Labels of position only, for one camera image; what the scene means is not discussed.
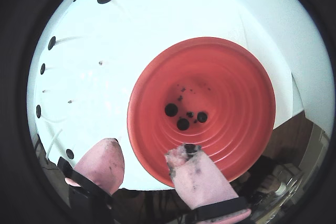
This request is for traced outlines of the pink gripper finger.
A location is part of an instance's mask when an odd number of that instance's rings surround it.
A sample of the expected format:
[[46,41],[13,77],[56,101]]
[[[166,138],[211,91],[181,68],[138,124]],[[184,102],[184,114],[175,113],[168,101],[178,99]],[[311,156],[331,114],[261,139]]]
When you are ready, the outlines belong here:
[[165,159],[177,194],[191,209],[185,223],[253,223],[247,201],[201,146],[182,144],[168,151]]
[[57,167],[70,187],[76,223],[114,223],[112,195],[124,179],[124,157],[116,139],[100,140],[74,167],[61,157]]

